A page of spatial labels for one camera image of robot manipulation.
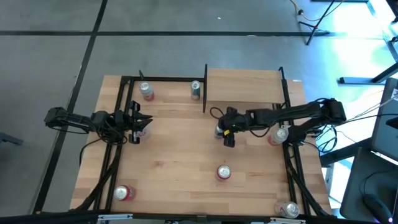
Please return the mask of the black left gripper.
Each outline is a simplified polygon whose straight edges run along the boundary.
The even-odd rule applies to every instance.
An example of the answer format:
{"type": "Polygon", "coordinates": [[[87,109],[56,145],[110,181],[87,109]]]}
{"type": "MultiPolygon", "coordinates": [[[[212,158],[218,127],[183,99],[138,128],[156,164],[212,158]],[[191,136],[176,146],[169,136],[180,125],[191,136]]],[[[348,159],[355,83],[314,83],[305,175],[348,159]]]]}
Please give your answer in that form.
{"type": "Polygon", "coordinates": [[[129,103],[128,109],[131,110],[131,115],[128,116],[127,120],[130,131],[128,135],[128,141],[131,144],[139,144],[141,139],[137,135],[137,132],[143,131],[146,126],[152,122],[152,115],[138,113],[141,109],[141,105],[136,101],[131,101],[129,103]]]}

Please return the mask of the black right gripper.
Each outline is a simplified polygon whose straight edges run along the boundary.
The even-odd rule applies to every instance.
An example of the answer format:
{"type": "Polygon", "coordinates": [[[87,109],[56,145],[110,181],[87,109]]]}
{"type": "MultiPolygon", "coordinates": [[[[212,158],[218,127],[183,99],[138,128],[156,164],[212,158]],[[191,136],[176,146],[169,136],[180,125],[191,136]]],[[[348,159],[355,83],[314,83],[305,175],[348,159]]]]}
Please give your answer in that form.
{"type": "MultiPolygon", "coordinates": [[[[249,130],[248,121],[245,114],[238,113],[236,108],[227,107],[226,113],[218,119],[219,128],[228,133],[245,132],[249,130]]],[[[234,135],[226,135],[223,138],[223,145],[235,147],[234,135]]]]}

